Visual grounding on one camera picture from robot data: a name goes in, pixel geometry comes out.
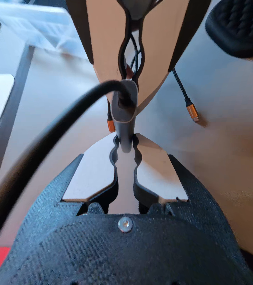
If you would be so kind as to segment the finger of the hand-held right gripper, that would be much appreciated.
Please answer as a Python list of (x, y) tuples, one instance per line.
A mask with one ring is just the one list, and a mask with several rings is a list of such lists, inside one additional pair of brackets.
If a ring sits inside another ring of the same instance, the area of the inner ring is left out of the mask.
[(87, 0), (93, 68), (100, 82), (126, 79), (129, 13), (123, 1)]
[(138, 72), (138, 107), (141, 113), (169, 74), (169, 66), (189, 1), (163, 0), (146, 14), (139, 33), (142, 60)]

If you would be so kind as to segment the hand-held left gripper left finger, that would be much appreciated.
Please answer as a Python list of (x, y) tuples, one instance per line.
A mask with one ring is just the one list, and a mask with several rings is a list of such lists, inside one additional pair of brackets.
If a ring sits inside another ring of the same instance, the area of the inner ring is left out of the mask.
[(104, 212), (118, 195), (119, 140), (111, 133), (88, 148), (62, 197), (65, 202), (99, 203)]

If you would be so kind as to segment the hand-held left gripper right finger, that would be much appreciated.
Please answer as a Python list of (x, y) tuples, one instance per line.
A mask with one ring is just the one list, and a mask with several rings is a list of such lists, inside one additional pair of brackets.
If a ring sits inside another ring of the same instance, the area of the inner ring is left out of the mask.
[(135, 162), (134, 196), (146, 208), (159, 203), (187, 202), (188, 195), (167, 154), (140, 133), (133, 137)]

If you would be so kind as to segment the clear plastic bin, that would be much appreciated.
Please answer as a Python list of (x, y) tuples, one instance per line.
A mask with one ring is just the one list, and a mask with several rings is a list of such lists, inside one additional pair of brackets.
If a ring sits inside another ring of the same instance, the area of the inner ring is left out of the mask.
[(29, 46), (88, 60), (75, 25), (65, 8), (0, 1), (0, 23)]

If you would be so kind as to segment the grey slim USB hub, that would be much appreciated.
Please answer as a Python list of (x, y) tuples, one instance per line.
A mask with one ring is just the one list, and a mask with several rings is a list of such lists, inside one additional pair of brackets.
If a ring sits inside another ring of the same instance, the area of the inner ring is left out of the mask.
[(132, 149), (134, 136), (135, 118), (138, 104), (138, 88), (134, 81), (122, 80), (121, 83), (130, 93), (130, 105), (126, 105), (120, 98), (119, 92), (114, 91), (111, 101), (111, 115), (117, 132), (121, 149), (129, 153)]

